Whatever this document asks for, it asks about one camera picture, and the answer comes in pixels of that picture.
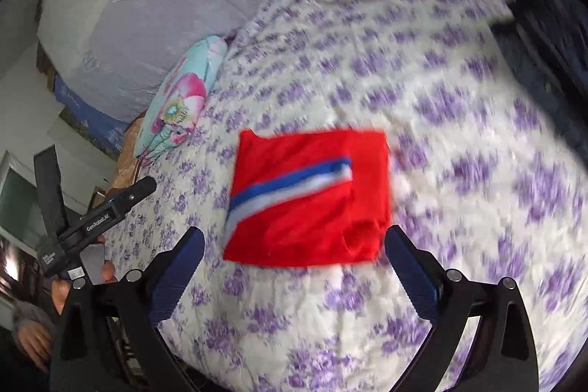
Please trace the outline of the person's left hand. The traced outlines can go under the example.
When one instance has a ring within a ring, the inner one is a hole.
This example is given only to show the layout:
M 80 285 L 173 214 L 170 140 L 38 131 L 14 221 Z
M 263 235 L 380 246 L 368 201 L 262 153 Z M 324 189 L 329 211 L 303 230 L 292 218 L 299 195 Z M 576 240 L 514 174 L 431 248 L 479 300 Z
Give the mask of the person's left hand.
M 116 269 L 114 264 L 105 258 L 105 237 L 99 236 L 94 244 L 88 245 L 81 252 L 81 267 L 77 267 L 79 273 L 85 268 L 85 274 L 68 281 L 58 278 L 52 282 L 51 297 L 58 314 L 63 312 L 64 306 L 71 288 L 82 288 L 86 284 L 109 284 L 116 282 Z

